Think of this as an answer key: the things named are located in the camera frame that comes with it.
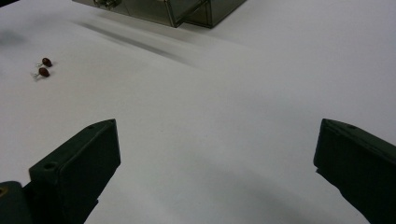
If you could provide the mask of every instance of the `tabletop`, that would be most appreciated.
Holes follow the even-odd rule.
[[[396,144],[395,22],[394,0],[247,0],[213,29],[0,7],[0,182],[116,119],[121,166],[86,223],[368,223],[313,157],[322,119]]]

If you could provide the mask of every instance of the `push pin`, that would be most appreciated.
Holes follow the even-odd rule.
[[[34,78],[35,80],[38,80],[38,77],[39,77],[39,76],[42,76],[42,77],[49,77],[49,76],[50,76],[50,73],[49,73],[49,70],[47,70],[47,68],[39,68],[39,69],[38,69],[38,74],[32,74],[32,76],[33,76],[33,78]]]
[[[41,60],[41,63],[38,63],[36,66],[40,67],[42,65],[46,65],[47,67],[52,67],[52,62],[48,58],[43,58],[43,60]]]

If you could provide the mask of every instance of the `screw hole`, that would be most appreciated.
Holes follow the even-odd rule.
[[[0,188],[0,197],[3,197],[5,194],[7,194],[7,192],[8,192],[7,187]]]
[[[57,165],[56,161],[52,161],[52,162],[49,162],[49,163],[45,164],[44,165],[44,169],[52,170],[52,169],[54,169],[56,167],[56,165]]]

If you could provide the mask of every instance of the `brown round tip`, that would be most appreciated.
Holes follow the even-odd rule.
[[[40,74],[43,77],[49,77],[50,76],[49,70],[47,70],[47,68],[38,69],[38,74]]]
[[[52,66],[52,62],[48,58],[43,58],[42,63],[44,65],[46,65],[47,67],[51,67]]]

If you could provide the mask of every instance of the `white table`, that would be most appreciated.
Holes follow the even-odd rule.
[[[0,182],[116,119],[122,164],[89,224],[368,223],[312,160],[324,118],[396,143],[395,22],[394,0],[248,0],[212,30],[1,7]]]

